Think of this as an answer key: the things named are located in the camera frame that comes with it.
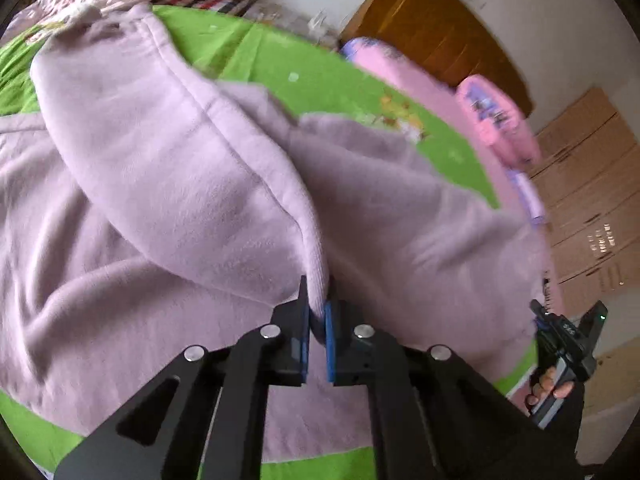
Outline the right hand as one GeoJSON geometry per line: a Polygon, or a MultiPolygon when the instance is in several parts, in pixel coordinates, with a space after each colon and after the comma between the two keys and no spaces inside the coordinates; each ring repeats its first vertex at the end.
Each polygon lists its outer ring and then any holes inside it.
{"type": "Polygon", "coordinates": [[[538,379],[535,385],[530,388],[530,393],[526,396],[527,406],[535,406],[540,401],[553,396],[555,399],[564,399],[574,388],[574,382],[564,382],[563,385],[555,385],[555,377],[558,373],[554,366],[549,367],[538,379]]]}

